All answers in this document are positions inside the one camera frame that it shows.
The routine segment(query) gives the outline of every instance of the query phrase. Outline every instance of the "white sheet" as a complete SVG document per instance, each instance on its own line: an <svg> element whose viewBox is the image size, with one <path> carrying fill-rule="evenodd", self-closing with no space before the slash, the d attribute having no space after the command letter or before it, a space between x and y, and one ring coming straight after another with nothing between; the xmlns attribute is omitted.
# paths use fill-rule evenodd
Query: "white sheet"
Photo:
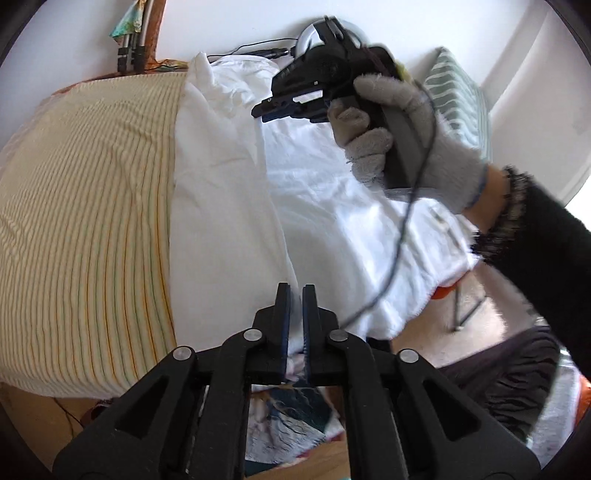
<svg viewBox="0 0 591 480"><path fill-rule="evenodd" d="M262 124L252 107L270 96L276 65L232 56L190 65L176 126L170 283L178 344L220 345L273 304L277 283L296 293L290 352L301 348L300 289L345 319L387 275L406 205L351 175L328 125ZM434 289L473 265L456 218L421 200L387 298L349 330L391 338Z"/></svg>

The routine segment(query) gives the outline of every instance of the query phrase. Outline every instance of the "patterned fabric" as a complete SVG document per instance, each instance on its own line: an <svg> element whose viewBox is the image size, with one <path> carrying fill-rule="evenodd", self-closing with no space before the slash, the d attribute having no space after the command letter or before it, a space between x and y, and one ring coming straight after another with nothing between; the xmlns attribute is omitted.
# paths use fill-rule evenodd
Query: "patterned fabric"
<svg viewBox="0 0 591 480"><path fill-rule="evenodd" d="M483 160L491 161L491 124L486 99L446 48L440 49L425 87L433 97L435 108L462 143L479 149Z"/></svg>
<svg viewBox="0 0 591 480"><path fill-rule="evenodd" d="M344 431L322 392L304 381L253 393L246 430L246 476L292 462Z"/></svg>
<svg viewBox="0 0 591 480"><path fill-rule="evenodd" d="M525 442L550 395L559 357L550 329L536 327L440 371Z"/></svg>
<svg viewBox="0 0 591 480"><path fill-rule="evenodd" d="M45 109L0 179L0 378L124 393L175 347L168 298L184 74L99 80Z"/></svg>

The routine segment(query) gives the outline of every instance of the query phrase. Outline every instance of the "wall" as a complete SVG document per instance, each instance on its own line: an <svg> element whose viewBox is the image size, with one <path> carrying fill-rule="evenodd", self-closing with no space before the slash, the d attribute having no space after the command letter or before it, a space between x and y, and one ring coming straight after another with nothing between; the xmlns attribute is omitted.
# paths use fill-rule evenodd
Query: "wall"
<svg viewBox="0 0 591 480"><path fill-rule="evenodd" d="M510 82L500 81L502 69L485 82L489 96L499 95L491 111L493 160L532 173L568 203L591 168L591 66L556 13L545 2L534 8L532 30L520 28L502 57L512 68L527 52L503 73ZM531 46L520 44L524 37Z"/></svg>
<svg viewBox="0 0 591 480"><path fill-rule="evenodd" d="M213 0L167 2L158 59L190 60L200 51L226 53L245 43L297 37L313 21L335 15L355 23L372 42L422 76L434 48L445 45L482 82L528 6L535 0Z"/></svg>
<svg viewBox="0 0 591 480"><path fill-rule="evenodd" d="M117 67L109 33L131 0L47 0L0 67L0 148L56 90Z"/></svg>

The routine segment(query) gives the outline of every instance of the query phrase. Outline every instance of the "glove finger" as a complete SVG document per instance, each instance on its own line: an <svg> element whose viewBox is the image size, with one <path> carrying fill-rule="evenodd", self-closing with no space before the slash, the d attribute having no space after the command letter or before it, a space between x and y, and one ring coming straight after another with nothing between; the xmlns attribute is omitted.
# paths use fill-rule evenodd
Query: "glove finger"
<svg viewBox="0 0 591 480"><path fill-rule="evenodd" d="M351 140L345 147L345 156L349 160L355 161L370 155L383 155L392 148L392 142L392 134L388 130L374 128Z"/></svg>
<svg viewBox="0 0 591 480"><path fill-rule="evenodd" d="M357 77L353 85L363 98L406 112L423 146L427 146L433 131L433 110L425 92L410 83L375 74Z"/></svg>
<svg viewBox="0 0 591 480"><path fill-rule="evenodd" d="M381 179L385 165L386 155L369 155L351 162L351 172L353 177L365 186L382 188Z"/></svg>
<svg viewBox="0 0 591 480"><path fill-rule="evenodd" d="M328 110L336 144L344 148L369 128L369 115L358 108L347 108L340 99L333 100Z"/></svg>

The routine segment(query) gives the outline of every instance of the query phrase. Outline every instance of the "wrist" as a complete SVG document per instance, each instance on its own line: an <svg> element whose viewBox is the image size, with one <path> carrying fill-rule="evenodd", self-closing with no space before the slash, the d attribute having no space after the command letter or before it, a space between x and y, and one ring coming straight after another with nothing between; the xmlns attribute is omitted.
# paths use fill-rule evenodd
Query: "wrist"
<svg viewBox="0 0 591 480"><path fill-rule="evenodd" d="M482 194L473 206L462 213L482 233L487 233L503 211L509 191L509 178L505 173L496 167L488 166Z"/></svg>

